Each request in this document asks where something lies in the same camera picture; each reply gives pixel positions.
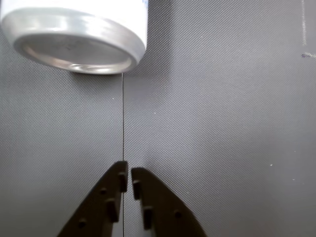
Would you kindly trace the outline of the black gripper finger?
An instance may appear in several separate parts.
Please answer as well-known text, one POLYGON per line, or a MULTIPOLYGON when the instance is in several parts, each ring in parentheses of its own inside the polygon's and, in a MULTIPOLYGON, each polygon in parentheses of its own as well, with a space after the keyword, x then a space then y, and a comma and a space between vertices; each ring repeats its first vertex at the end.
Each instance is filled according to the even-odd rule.
POLYGON ((144 230, 153 237, 205 237, 191 210, 157 176, 131 169, 134 199, 140 201, 144 230))
POLYGON ((128 164, 115 162, 99 179, 64 225, 60 237, 111 237, 127 191, 128 164))

